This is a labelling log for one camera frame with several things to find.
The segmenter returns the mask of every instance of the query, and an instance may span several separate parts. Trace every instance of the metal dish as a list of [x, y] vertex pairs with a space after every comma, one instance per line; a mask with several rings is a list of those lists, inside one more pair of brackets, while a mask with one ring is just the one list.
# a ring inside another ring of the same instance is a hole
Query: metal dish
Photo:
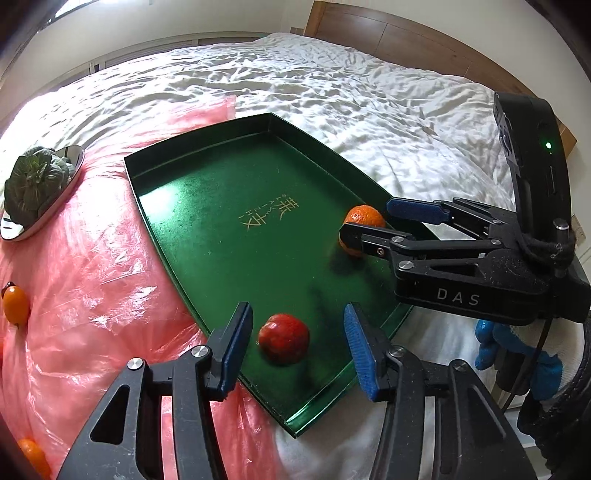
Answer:
[[57, 212], [58, 208], [70, 197], [70, 194], [76, 187], [78, 180], [80, 180], [80, 173], [82, 172], [81, 166], [84, 162], [84, 150], [78, 145], [70, 145], [65, 148], [61, 148], [56, 151], [58, 157], [67, 157], [72, 161], [74, 165], [74, 175], [70, 180], [70, 183], [66, 186], [61, 195], [55, 199], [50, 207], [41, 215], [34, 224], [29, 228], [25, 229], [22, 225], [14, 223], [10, 220], [10, 215], [4, 211], [2, 213], [2, 220], [0, 220], [0, 236], [7, 242], [19, 242], [25, 238], [29, 238], [31, 235], [37, 233], [43, 225], [45, 225], [49, 219]]

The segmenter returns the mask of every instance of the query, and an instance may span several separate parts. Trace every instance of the white bedsheet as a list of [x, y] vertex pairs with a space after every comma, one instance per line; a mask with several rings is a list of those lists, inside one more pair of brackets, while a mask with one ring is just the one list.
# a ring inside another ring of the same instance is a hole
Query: white bedsheet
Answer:
[[[0, 139], [0, 185], [33, 143], [87, 148], [170, 103], [199, 104], [226, 94], [238, 97], [236, 116], [276, 113], [394, 196], [461, 196], [514, 208], [490, 89], [289, 34], [133, 60], [32, 100]], [[450, 229], [436, 232], [461, 238]], [[416, 308], [395, 341], [425, 360], [473, 363], [474, 325], [472, 319]], [[432, 403], [427, 407], [432, 415]], [[384, 409], [355, 388], [299, 439], [278, 427], [275, 438], [288, 478], [367, 478]], [[423, 478], [430, 478], [432, 444], [428, 420]]]

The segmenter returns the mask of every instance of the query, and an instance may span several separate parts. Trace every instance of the window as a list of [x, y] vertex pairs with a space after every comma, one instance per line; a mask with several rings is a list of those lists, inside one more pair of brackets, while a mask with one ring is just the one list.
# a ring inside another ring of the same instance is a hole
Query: window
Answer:
[[63, 17], [64, 15], [73, 12], [74, 10], [79, 9], [80, 7], [83, 7], [85, 5], [91, 4], [92, 2], [96, 2], [97, 0], [68, 0], [63, 7], [61, 7], [56, 14], [50, 18], [49, 22], [47, 22], [47, 25], [52, 24], [53, 22], [55, 22], [58, 18]]

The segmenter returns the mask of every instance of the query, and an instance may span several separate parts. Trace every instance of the tangerine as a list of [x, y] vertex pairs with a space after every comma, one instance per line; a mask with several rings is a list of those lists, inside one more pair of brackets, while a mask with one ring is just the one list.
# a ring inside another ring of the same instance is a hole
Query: tangerine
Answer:
[[[384, 220], [382, 214], [379, 213], [374, 207], [369, 205], [358, 205], [357, 207], [351, 208], [343, 221], [343, 223], [348, 222], [361, 223], [361, 225], [379, 228], [386, 227], [386, 220]], [[361, 255], [363, 255], [363, 253], [360, 251], [347, 247], [340, 237], [339, 243], [349, 255], [353, 255], [354, 257], [361, 257]]]

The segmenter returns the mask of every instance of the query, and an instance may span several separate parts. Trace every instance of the wooden bed frame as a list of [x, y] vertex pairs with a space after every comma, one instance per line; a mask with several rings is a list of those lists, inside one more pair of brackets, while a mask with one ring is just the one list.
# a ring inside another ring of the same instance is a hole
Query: wooden bed frame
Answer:
[[[497, 92], [534, 95], [500, 65], [459, 40], [377, 10], [315, 1], [304, 35], [353, 47], [404, 67], [465, 77]], [[568, 157], [577, 140], [556, 120]]]

